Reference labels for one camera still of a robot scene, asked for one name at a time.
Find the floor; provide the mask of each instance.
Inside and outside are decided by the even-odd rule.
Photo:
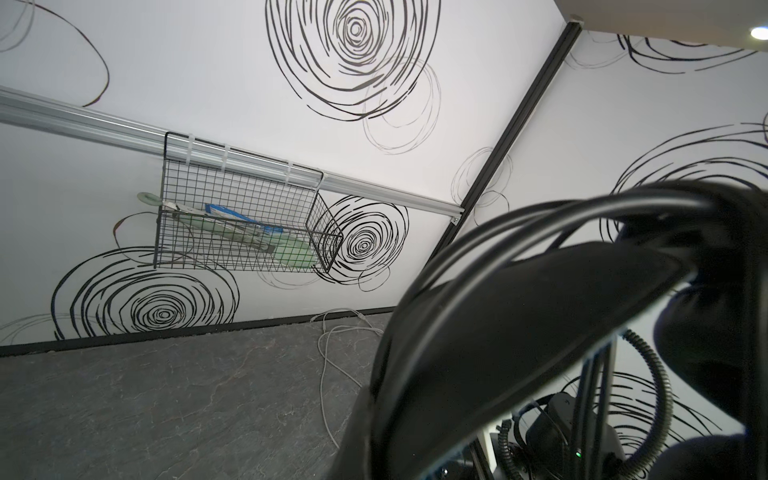
[[[389,314],[370,316],[383,328]],[[362,324],[357,318],[328,325]],[[322,478],[335,448],[319,406],[320,324],[0,359],[0,472],[17,478]],[[367,383],[371,332],[329,357]],[[338,439],[357,386],[329,368]]]

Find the wall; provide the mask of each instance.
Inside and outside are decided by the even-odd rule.
[[[655,180],[687,178],[768,189],[768,54],[712,45],[585,31],[538,105],[465,231],[507,211],[547,200],[589,198]],[[611,241],[616,228],[588,223],[570,243]],[[649,343],[662,304],[632,328]],[[631,452],[655,397],[640,357],[619,342],[613,425]],[[562,388],[558,379],[541,394]],[[678,439],[728,434],[741,425],[672,375]]]
[[[4,2],[0,49],[32,27],[0,52],[0,84],[460,202],[455,172],[501,135],[557,9],[342,4]],[[154,270],[156,215],[136,195],[159,194],[161,159],[8,125],[0,143],[0,346],[393,306],[448,225],[321,191],[345,236],[328,274]]]

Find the metal rail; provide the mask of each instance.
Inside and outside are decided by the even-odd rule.
[[[33,128],[54,134],[67,135],[83,140],[96,141],[115,147],[128,148],[146,154],[163,156],[163,141],[166,129],[153,127],[124,118],[103,114],[87,108],[75,107],[59,101],[39,97],[11,88],[0,87],[0,122],[20,127]],[[186,156],[186,147],[176,146],[178,156]],[[220,155],[215,152],[193,152],[195,160],[212,163]],[[259,154],[232,153],[228,162],[237,162],[242,168],[250,168],[260,175],[282,180],[286,176],[286,161]],[[315,169],[293,164],[290,168],[291,183],[317,185],[319,178]],[[390,202],[404,207],[433,212],[435,214],[460,217],[464,210],[459,205],[410,194],[394,188],[371,184],[345,175],[325,172],[321,190],[340,194]]]

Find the wall decal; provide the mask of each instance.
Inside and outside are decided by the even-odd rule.
[[[603,68],[629,57],[635,64],[663,74],[704,71],[756,54],[741,48],[660,38],[588,32],[566,63],[573,68]]]
[[[480,170],[485,161],[491,155],[493,148],[484,147],[467,157],[461,167],[456,171],[456,175],[451,182],[451,198],[457,204],[461,204],[466,197],[469,188],[475,182],[475,178],[480,174]],[[512,174],[512,158],[507,153],[504,156],[502,164],[493,174],[488,186],[478,199],[475,209],[472,211],[472,221],[475,225],[484,223],[494,217],[509,212],[509,200],[502,193],[509,185],[509,179]]]
[[[572,379],[561,392],[571,388],[571,394],[575,395],[575,383],[578,380],[579,377]],[[653,422],[655,405],[656,389],[653,381],[633,373],[614,373],[607,423],[616,429],[624,452],[628,455],[637,450],[647,437]],[[674,396],[674,416],[665,448],[685,439],[716,435],[722,431],[715,422],[681,402],[680,397]],[[646,478],[647,473],[648,470],[645,469],[636,478]]]
[[[293,91],[318,114],[354,121],[385,114],[413,89],[432,52],[440,1],[266,0],[265,16]]]
[[[153,269],[153,256],[154,246],[117,248],[67,272],[51,297],[56,339],[234,320],[240,291],[231,273],[206,269],[191,275]]]
[[[30,18],[29,18],[29,23],[28,23],[28,24],[27,24],[27,25],[24,27],[24,28],[26,29],[26,30],[25,30],[25,33],[24,33],[24,36],[23,36],[23,37],[22,37],[22,38],[21,38],[21,39],[20,39],[20,40],[19,40],[17,43],[13,44],[12,46],[10,46],[10,47],[8,47],[8,48],[3,48],[3,49],[0,49],[0,53],[2,53],[3,51],[9,51],[9,50],[12,50],[13,48],[16,48],[16,47],[18,47],[18,46],[19,46],[19,45],[20,45],[20,44],[21,44],[21,43],[22,43],[22,42],[23,42],[23,41],[26,39],[26,37],[27,37],[27,34],[29,33],[29,30],[30,30],[30,29],[31,29],[31,27],[32,27],[32,23],[33,23],[33,21],[35,20],[35,9],[39,8],[39,9],[40,9],[40,10],[42,10],[43,12],[46,12],[46,13],[48,13],[48,14],[50,14],[50,15],[53,15],[53,16],[55,16],[55,17],[56,17],[56,18],[58,18],[59,20],[62,20],[64,23],[66,23],[67,25],[69,25],[69,26],[71,26],[72,28],[74,28],[74,29],[75,29],[75,31],[76,31],[78,34],[80,34],[80,36],[81,36],[81,37],[82,37],[82,38],[83,38],[83,39],[84,39],[84,40],[85,40],[85,41],[86,41],[86,42],[87,42],[87,43],[88,43],[88,44],[91,46],[91,48],[92,48],[92,49],[93,49],[93,51],[96,53],[96,55],[98,55],[98,57],[99,57],[99,60],[101,60],[101,63],[102,63],[102,64],[103,64],[103,66],[104,66],[104,71],[105,71],[105,72],[106,72],[106,74],[107,74],[107,79],[106,79],[106,82],[104,83],[104,88],[102,88],[102,89],[101,89],[101,91],[98,93],[98,95],[96,95],[96,97],[95,97],[93,100],[89,101],[88,103],[86,103],[86,104],[84,104],[84,105],[82,105],[82,106],[83,106],[83,107],[90,107],[91,105],[93,105],[93,104],[95,104],[96,102],[98,102],[99,100],[101,100],[101,96],[102,96],[102,95],[104,95],[104,93],[105,93],[105,92],[107,91],[107,89],[109,88],[109,82],[110,82],[109,66],[107,66],[107,61],[106,61],[106,60],[104,59],[104,57],[101,55],[101,53],[100,53],[100,52],[99,52],[99,50],[96,48],[96,46],[93,44],[93,42],[91,41],[91,39],[90,39],[90,38],[88,38],[88,36],[87,36],[85,33],[83,33],[83,31],[82,31],[80,28],[78,28],[78,27],[74,26],[74,24],[73,24],[72,22],[70,22],[70,21],[69,21],[69,20],[67,20],[66,18],[62,17],[62,16],[61,16],[61,15],[59,15],[58,13],[54,12],[54,11],[53,11],[53,10],[51,10],[50,8],[46,8],[46,7],[44,7],[44,6],[40,5],[40,4],[38,4],[37,2],[30,2],[29,0],[16,0],[16,1],[17,1],[17,2],[20,2],[20,3],[23,3],[23,4],[25,4],[25,5],[24,5],[24,11],[23,11],[23,12],[22,12],[22,14],[21,14],[21,15],[18,17],[18,20],[17,20],[17,22],[14,24],[14,26],[13,26],[13,29],[12,29],[12,30],[11,30],[11,31],[10,31],[8,34],[6,34],[6,35],[4,35],[2,38],[0,38],[0,41],[1,41],[1,40],[4,40],[5,38],[7,38],[9,35],[11,35],[11,34],[12,34],[12,33],[13,33],[15,30],[16,30],[16,28],[17,28],[17,27],[18,27],[18,25],[19,25],[19,21],[21,21],[21,20],[22,20],[22,18],[24,17],[24,13],[26,12],[28,5],[31,5],[31,6],[32,6],[32,10],[31,10],[31,15],[30,15]]]
[[[632,162],[612,194],[664,180],[711,180],[768,190],[768,114],[762,121],[704,128],[677,135]],[[600,220],[603,241],[618,235],[620,224]]]
[[[41,327],[47,331],[51,331],[49,328],[50,325],[53,325],[53,319],[51,318],[50,312],[39,313],[37,315],[30,315],[20,319],[12,320],[11,322],[0,326],[0,346],[15,345],[18,335],[27,329]],[[46,340],[54,339],[54,334],[51,333],[50,338],[47,338]]]
[[[156,222],[157,222],[157,211],[154,211],[154,212],[137,212],[135,214],[127,215],[126,217],[123,217],[120,220],[118,220],[117,223],[114,225],[114,227],[112,227],[112,238],[114,238],[114,244],[117,246],[117,248],[119,250],[121,250],[121,252],[122,252],[122,254],[123,254],[123,256],[125,258],[128,258],[129,260],[133,260],[136,263],[146,263],[147,265],[152,265],[153,262],[152,262],[151,258],[150,259],[146,259],[145,257],[143,257],[143,253],[141,251],[139,251],[139,252],[128,252],[127,249],[123,248],[124,245],[121,245],[120,240],[118,239],[118,231],[120,230],[120,227],[122,227],[122,226],[124,226],[126,224],[127,221],[129,221],[131,219],[134,219],[132,221],[144,219],[147,215],[150,215],[151,217],[147,218],[146,220],[150,221],[150,219],[151,219],[151,222],[156,224]]]
[[[435,71],[421,60],[422,74],[408,93],[401,107],[376,117],[364,117],[362,127],[366,138],[374,147],[388,155],[404,154],[418,147],[435,129],[440,113],[440,82]],[[377,110],[380,99],[372,103],[371,111]]]
[[[267,285],[281,290],[294,290],[320,280],[315,273],[257,272],[257,275]]]
[[[408,209],[348,195],[330,211],[344,241],[330,270],[317,270],[317,275],[326,282],[357,285],[364,292],[379,288],[408,236]]]

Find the black baseboard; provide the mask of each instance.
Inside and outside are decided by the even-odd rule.
[[[359,310],[363,315],[391,313],[394,306]],[[221,325],[189,326],[180,329],[158,330],[154,332],[123,333],[121,335],[92,336],[84,339],[54,340],[52,342],[25,343],[22,345],[0,346],[0,357],[26,355],[61,350],[87,349],[93,346],[118,345],[120,343],[144,342],[146,340],[170,339],[179,336],[205,335],[206,333],[233,332],[235,330],[260,329],[267,326],[290,325],[309,322],[314,315],[286,316],[276,319],[252,320],[249,322],[225,323]],[[329,313],[327,320],[355,316],[354,313]]]

